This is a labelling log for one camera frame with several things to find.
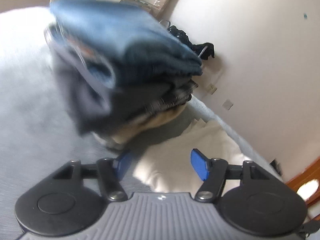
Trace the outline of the white bear print sweatshirt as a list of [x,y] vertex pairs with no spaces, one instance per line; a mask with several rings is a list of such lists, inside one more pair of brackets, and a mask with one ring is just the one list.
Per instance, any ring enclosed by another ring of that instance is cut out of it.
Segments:
[[133,176],[153,192],[189,192],[194,196],[208,177],[206,162],[193,153],[194,149],[208,159],[223,159],[231,165],[252,160],[276,178],[280,177],[260,155],[244,155],[216,120],[205,122],[202,119],[193,120],[178,137],[148,147]]

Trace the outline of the grey bed sheet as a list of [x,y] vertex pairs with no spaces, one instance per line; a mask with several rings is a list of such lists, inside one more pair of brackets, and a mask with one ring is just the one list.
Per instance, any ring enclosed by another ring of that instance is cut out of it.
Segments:
[[[142,131],[120,149],[92,133],[79,134],[53,68],[45,31],[55,18],[46,7],[1,14],[1,239],[288,239],[258,231],[253,204],[272,206],[285,185],[252,160],[231,165],[210,159],[217,191],[153,192],[139,185],[127,193],[114,160],[146,150],[157,139],[182,134],[185,112],[206,111],[191,99],[175,119]],[[244,155],[258,155],[215,114]]]

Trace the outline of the stack of folded jeans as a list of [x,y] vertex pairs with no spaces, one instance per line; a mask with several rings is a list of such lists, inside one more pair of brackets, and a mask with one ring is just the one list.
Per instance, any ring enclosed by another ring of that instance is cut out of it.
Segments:
[[81,135],[108,148],[175,119],[202,74],[201,59],[142,7],[54,0],[45,31],[57,84]]

